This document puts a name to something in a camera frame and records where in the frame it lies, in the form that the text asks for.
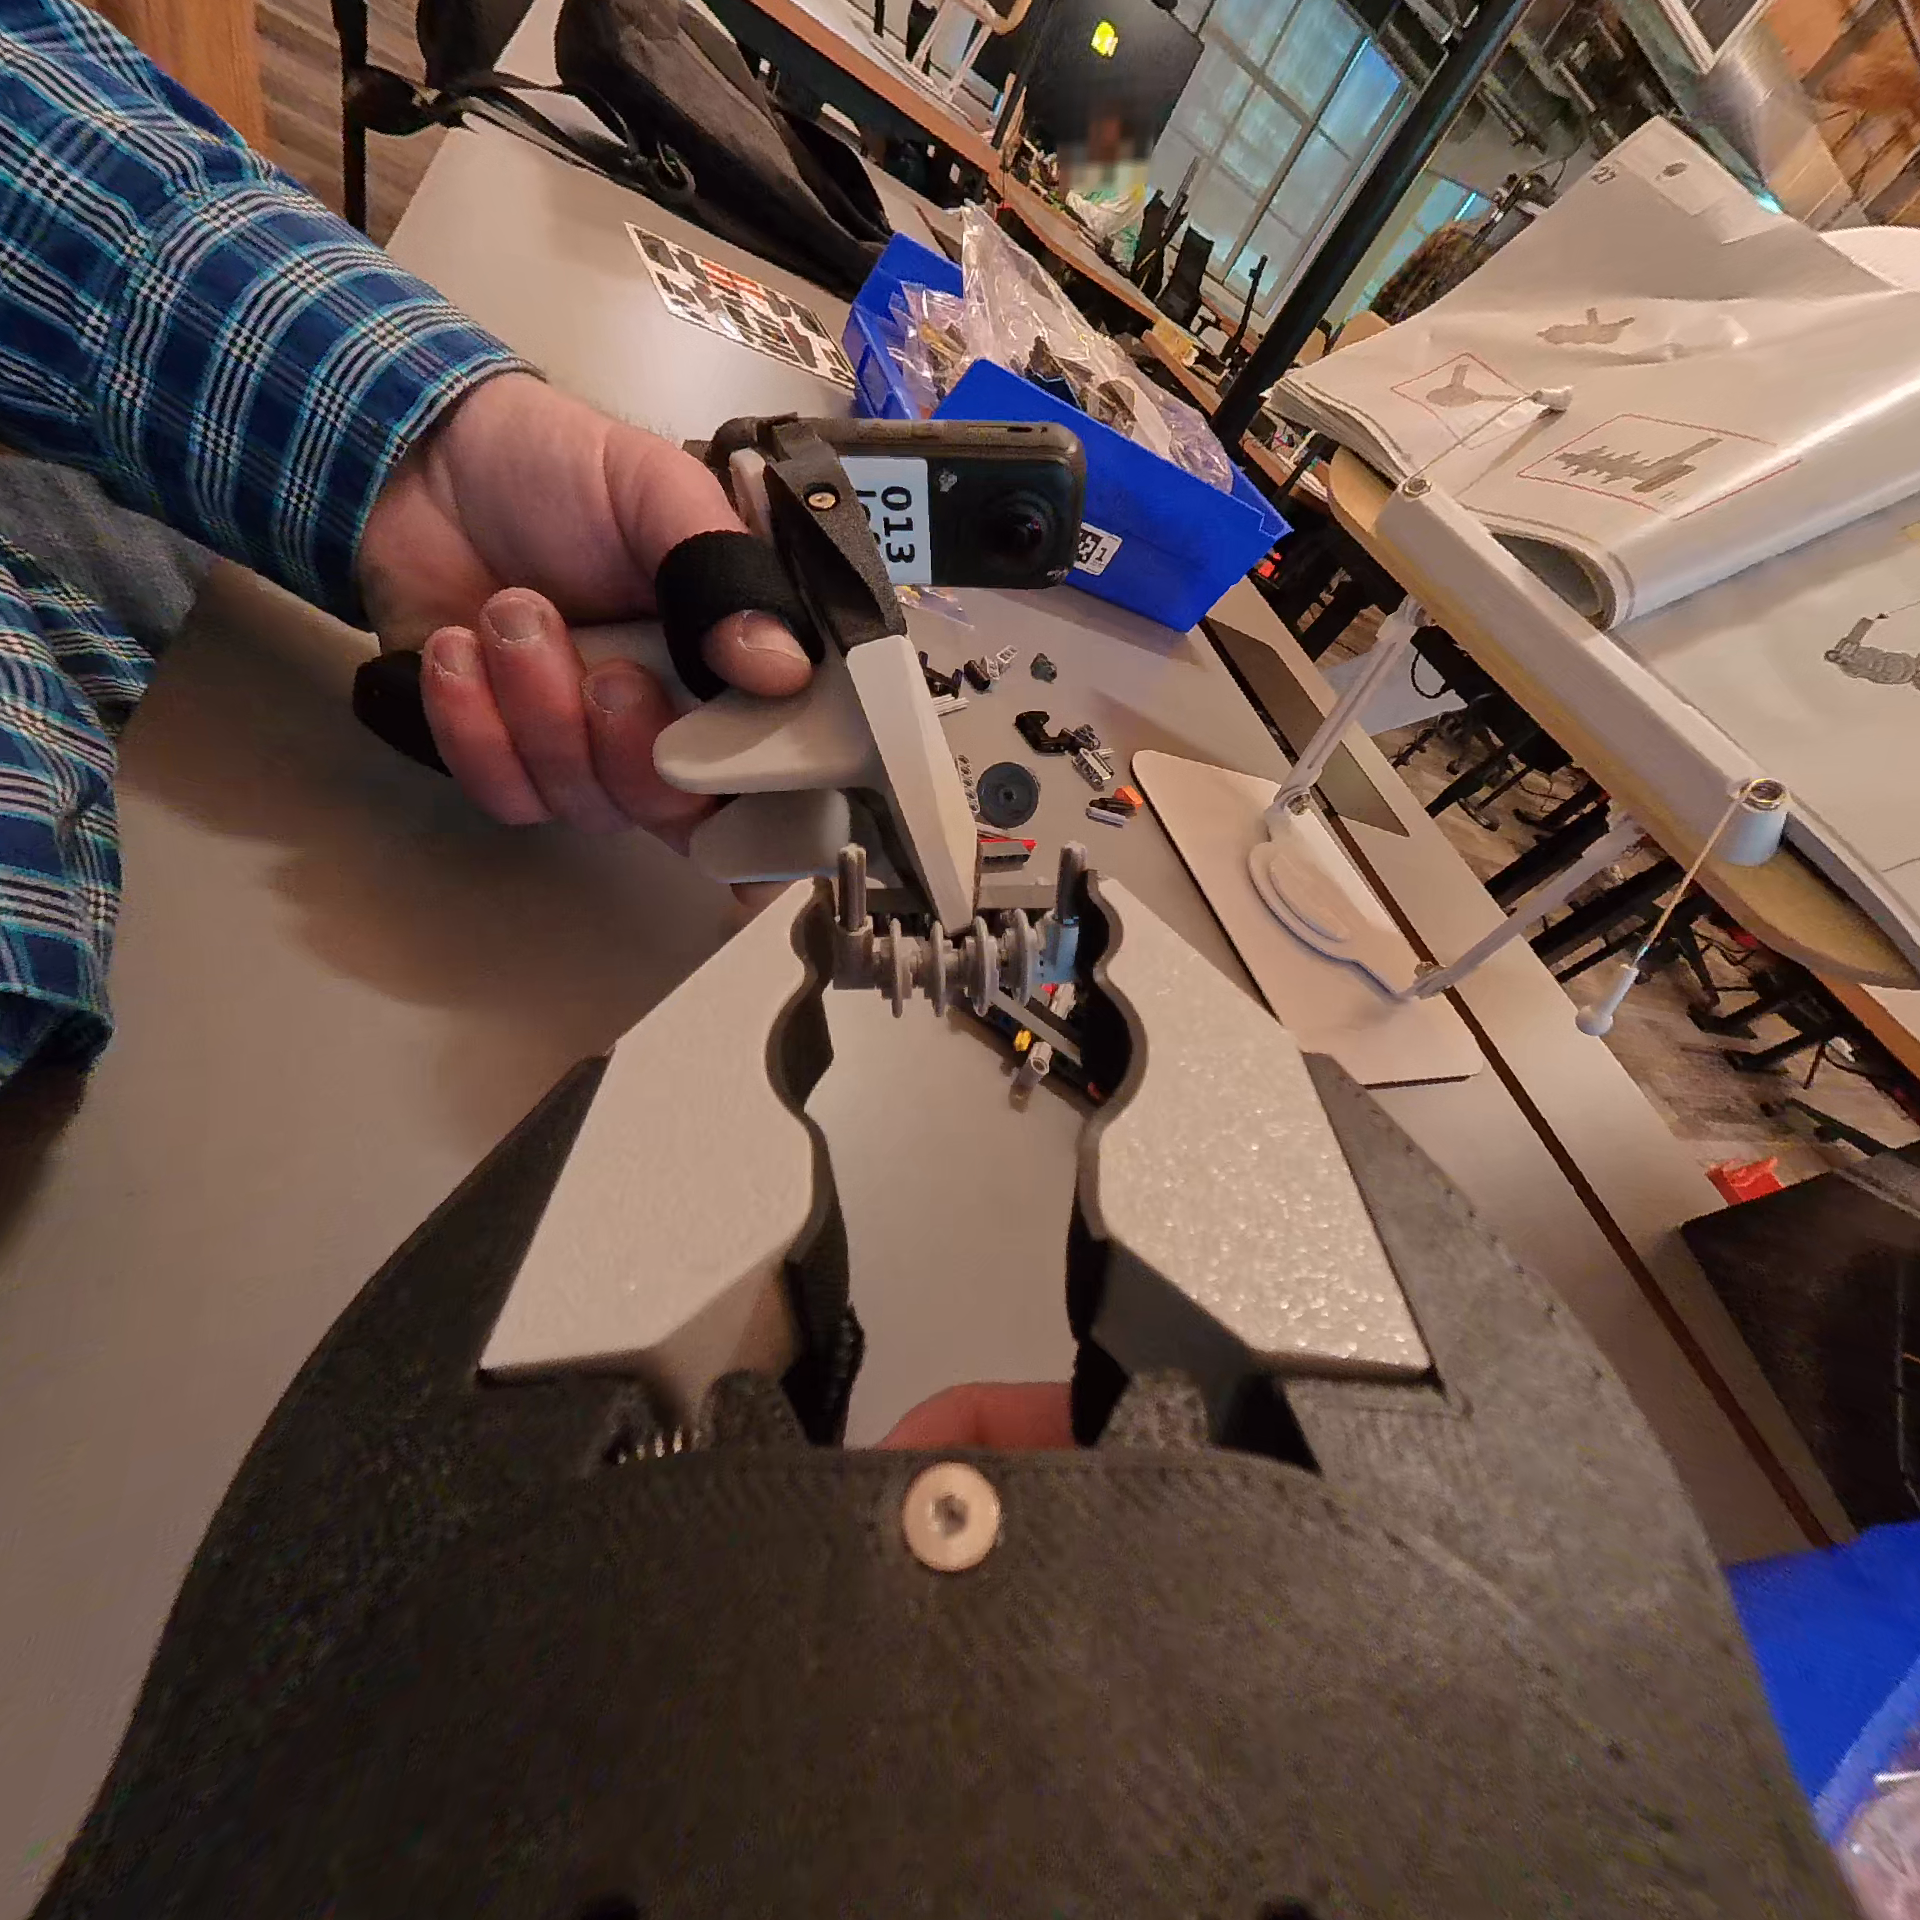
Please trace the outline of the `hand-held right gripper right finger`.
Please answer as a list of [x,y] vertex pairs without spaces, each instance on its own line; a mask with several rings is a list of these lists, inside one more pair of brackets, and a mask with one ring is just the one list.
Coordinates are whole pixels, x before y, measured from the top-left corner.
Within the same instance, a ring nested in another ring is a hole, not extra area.
[[1076,960],[1105,1098],[1071,1193],[1071,1434],[1142,1376],[1182,1376],[1228,1445],[1271,1432],[1282,1381],[1427,1385],[1300,1044],[1121,880],[1086,874]]

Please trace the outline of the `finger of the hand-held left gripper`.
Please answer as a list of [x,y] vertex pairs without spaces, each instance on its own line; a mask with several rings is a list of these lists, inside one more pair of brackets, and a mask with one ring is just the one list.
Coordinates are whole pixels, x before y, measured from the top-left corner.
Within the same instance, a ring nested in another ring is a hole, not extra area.
[[893,793],[897,824],[929,912],[947,929],[977,919],[977,818],[908,634],[847,648],[847,676]]

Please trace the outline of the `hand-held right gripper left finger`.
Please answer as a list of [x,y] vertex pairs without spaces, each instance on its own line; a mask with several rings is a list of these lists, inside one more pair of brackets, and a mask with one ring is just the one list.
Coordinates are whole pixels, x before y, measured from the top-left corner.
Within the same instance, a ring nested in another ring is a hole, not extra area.
[[846,1438],[865,1335],[809,1093],[831,1062],[831,887],[788,884],[612,1044],[479,1357],[626,1376],[690,1425],[719,1376],[774,1378]]

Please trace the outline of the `lego gearbox assembly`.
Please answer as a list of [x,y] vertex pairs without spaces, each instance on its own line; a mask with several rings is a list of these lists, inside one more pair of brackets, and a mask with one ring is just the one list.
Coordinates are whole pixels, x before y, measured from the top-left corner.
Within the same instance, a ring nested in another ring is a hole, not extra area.
[[837,852],[831,984],[878,991],[897,1016],[913,999],[926,999],[940,1016],[967,1012],[1012,1042],[1019,1089],[1059,1076],[1094,1105],[1117,1094],[1131,1042],[1092,977],[1102,936],[1084,842],[1062,847],[1044,912],[1003,906],[959,929],[875,919],[867,850],[846,842]]

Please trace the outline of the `person's left forearm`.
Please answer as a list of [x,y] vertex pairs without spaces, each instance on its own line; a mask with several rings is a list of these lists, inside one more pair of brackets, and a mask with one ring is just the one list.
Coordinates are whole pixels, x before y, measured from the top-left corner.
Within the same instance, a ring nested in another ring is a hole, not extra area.
[[394,468],[523,369],[100,15],[3,7],[9,447],[356,616]]

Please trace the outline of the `scattered loose lego pieces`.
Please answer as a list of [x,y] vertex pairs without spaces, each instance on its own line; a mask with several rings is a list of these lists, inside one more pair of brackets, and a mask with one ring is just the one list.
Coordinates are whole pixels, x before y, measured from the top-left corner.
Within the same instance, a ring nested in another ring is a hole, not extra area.
[[1025,705],[1017,668],[1057,679],[1049,656],[996,654],[938,665],[919,652],[919,671],[963,784],[987,877],[1011,877],[1039,852],[1046,797],[1084,804],[1092,824],[1125,826],[1145,806],[1121,775],[1117,754],[1090,725],[1057,721],[1046,709]]

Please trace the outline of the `clear bag of lego parts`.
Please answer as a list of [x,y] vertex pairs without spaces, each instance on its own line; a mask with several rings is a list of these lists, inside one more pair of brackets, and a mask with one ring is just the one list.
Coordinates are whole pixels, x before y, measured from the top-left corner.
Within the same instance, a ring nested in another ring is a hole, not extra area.
[[1206,417],[1165,392],[981,206],[963,210],[963,328],[995,361],[1100,424],[1229,494],[1235,465]]
[[919,409],[930,413],[977,359],[965,297],[903,280],[887,304],[887,344],[903,381],[921,392]]

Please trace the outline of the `lego sticker sheet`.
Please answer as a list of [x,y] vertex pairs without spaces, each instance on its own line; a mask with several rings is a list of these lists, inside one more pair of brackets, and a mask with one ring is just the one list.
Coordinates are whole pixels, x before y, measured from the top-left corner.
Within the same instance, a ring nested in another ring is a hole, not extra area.
[[809,304],[657,230],[626,234],[671,320],[852,392],[847,353]]

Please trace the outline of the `black lego box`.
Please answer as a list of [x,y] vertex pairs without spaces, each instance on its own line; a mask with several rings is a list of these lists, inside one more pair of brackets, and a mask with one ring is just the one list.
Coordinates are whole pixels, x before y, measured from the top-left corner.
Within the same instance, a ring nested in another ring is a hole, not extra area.
[[1682,1225],[1682,1238],[1861,1526],[1918,1518],[1918,1144]]

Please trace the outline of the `lego instruction booklet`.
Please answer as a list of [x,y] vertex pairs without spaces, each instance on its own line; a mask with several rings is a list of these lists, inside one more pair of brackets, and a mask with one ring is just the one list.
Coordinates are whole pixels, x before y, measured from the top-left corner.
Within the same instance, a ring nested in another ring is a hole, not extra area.
[[1380,530],[1707,834],[1735,789],[1915,965],[1915,230],[1764,210],[1669,124],[1423,313],[1290,369]]

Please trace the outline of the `person's right hand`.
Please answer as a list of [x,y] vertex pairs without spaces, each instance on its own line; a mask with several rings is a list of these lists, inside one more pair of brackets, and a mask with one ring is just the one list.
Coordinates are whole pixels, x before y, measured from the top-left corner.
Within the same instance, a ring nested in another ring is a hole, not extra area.
[[1069,1448],[1068,1382],[958,1382],[908,1409],[883,1448]]

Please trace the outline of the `person's left hand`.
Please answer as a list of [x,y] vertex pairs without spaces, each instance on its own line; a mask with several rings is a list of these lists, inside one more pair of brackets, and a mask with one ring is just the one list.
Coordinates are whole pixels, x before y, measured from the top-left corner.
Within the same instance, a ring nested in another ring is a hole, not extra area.
[[700,461],[535,374],[434,422],[385,482],[355,578],[382,648],[423,656],[423,720],[468,802],[689,850],[710,804],[659,775],[666,688],[579,634],[650,614],[663,554],[716,533],[740,520]]

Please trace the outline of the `large blue parts bin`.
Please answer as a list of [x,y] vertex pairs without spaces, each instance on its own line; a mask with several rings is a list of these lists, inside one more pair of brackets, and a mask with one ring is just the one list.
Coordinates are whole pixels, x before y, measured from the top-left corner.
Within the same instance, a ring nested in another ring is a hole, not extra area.
[[996,362],[974,361],[935,416],[1074,432],[1087,485],[1068,583],[1178,633],[1212,614],[1290,535],[1278,506],[1239,468],[1231,486],[1219,489]]

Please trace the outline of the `small blue parts bin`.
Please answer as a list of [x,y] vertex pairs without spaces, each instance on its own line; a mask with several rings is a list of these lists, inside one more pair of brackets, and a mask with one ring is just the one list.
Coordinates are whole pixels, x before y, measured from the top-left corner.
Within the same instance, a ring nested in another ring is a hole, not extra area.
[[945,250],[898,230],[860,285],[844,326],[844,352],[855,378],[855,413],[924,421],[938,404],[906,369],[906,290],[941,297],[965,292],[963,268]]

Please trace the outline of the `white book stand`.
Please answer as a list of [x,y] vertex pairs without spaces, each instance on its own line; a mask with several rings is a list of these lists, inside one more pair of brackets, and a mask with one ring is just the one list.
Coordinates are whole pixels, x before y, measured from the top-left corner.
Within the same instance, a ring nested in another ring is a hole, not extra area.
[[[1341,446],[1380,472],[1398,468],[1373,542],[1406,597],[1359,676],[1281,781],[1163,752],[1133,757],[1135,786],[1276,1020],[1366,1087],[1469,1076],[1475,1066],[1429,1007],[1645,837],[1761,905],[1796,956],[1835,960],[1807,916],[1775,898],[1780,881],[1813,868],[1847,898],[1847,922],[1870,922],[1873,945],[1915,968],[1915,854],[1868,846],[1873,834],[1915,826],[1915,766],[1900,772],[1902,752],[1868,749],[1861,725],[1844,725],[1837,748],[1803,749],[1802,760],[1785,744],[1761,744],[1761,721],[1738,721],[1727,689],[1675,688],[1594,622],[1589,606],[1621,610],[1618,588],[1599,578],[1563,590],[1524,562],[1517,535],[1501,538],[1469,510],[1465,494],[1513,446],[1559,429],[1570,399],[1567,389],[1497,392],[1423,461],[1371,452],[1355,424],[1341,424]],[[1422,624],[1443,625],[1484,665],[1597,777],[1610,802],[1597,846],[1562,877],[1535,881],[1446,965],[1417,961],[1311,793]]]

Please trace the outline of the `black monitor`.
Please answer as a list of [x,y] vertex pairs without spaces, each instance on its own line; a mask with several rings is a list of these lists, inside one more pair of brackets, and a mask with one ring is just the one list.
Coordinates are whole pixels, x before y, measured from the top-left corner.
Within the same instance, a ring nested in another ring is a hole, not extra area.
[[1025,133],[1071,159],[1140,159],[1201,55],[1201,38],[1165,5],[1042,5],[1021,68]]

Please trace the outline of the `black metal pole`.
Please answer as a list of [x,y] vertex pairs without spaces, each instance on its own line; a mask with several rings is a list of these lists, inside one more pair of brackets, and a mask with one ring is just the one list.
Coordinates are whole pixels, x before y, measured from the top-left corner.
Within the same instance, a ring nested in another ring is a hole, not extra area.
[[1423,168],[1436,144],[1499,56],[1524,8],[1524,2],[1478,2],[1465,26],[1452,38],[1422,93],[1398,118],[1337,221],[1305,260],[1303,271],[1287,290],[1287,298],[1266,325],[1259,348],[1222,389],[1212,424],[1228,452],[1239,449],[1266,390],[1290,369],[1316,321],[1337,302],[1339,290]]

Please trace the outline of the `person's plaid shirt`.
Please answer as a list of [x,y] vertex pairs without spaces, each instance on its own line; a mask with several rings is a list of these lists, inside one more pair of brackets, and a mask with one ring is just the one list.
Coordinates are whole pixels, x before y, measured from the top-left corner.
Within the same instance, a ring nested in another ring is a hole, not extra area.
[[3,460],[3,1074],[111,1034],[119,738],[211,557],[83,471]]

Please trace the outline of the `clear plastic bag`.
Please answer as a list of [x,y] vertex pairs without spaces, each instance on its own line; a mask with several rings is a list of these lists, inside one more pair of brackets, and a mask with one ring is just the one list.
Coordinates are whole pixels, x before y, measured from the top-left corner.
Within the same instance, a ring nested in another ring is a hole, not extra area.
[[1839,1757],[1814,1824],[1862,1916],[1918,1916],[1915,1687],[1884,1705]]

